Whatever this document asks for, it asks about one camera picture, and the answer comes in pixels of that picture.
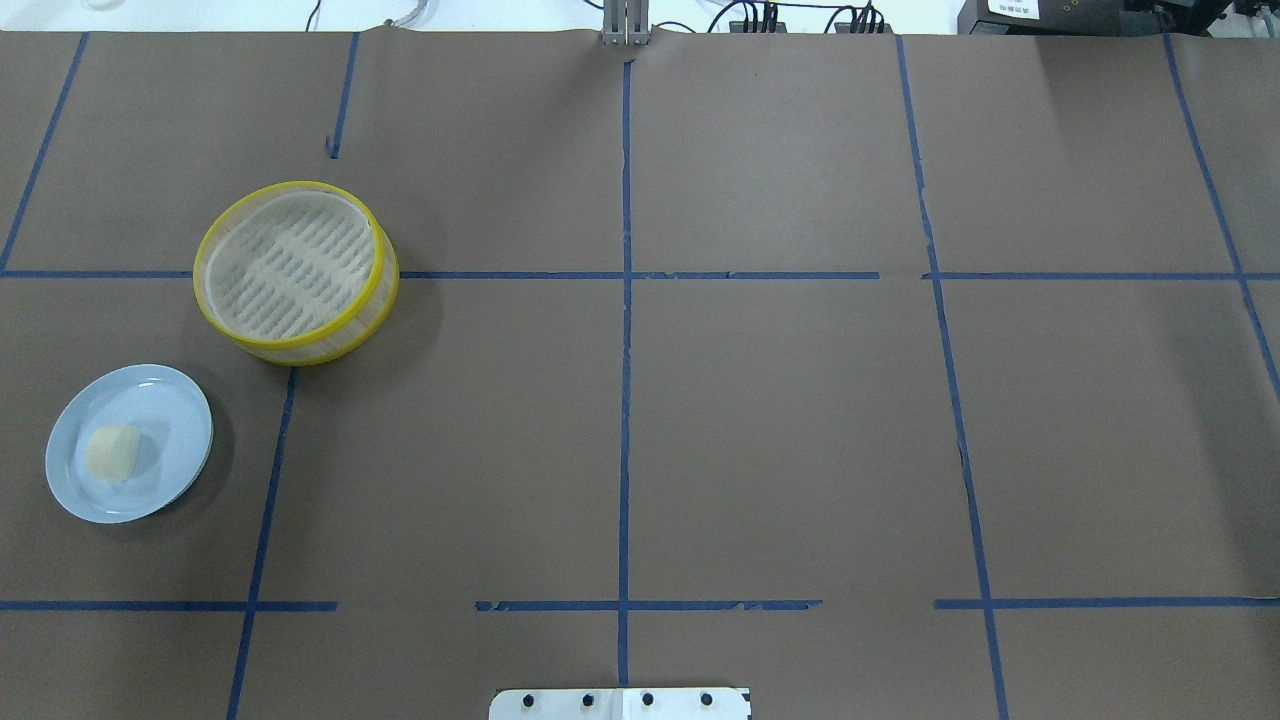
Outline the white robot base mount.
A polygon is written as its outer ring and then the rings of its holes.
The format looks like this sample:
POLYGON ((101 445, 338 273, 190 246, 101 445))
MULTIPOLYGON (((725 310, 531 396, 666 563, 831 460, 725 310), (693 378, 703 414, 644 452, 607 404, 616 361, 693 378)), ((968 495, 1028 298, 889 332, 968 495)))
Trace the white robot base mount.
POLYGON ((750 692, 732 687, 500 691, 489 719, 750 719, 750 692))

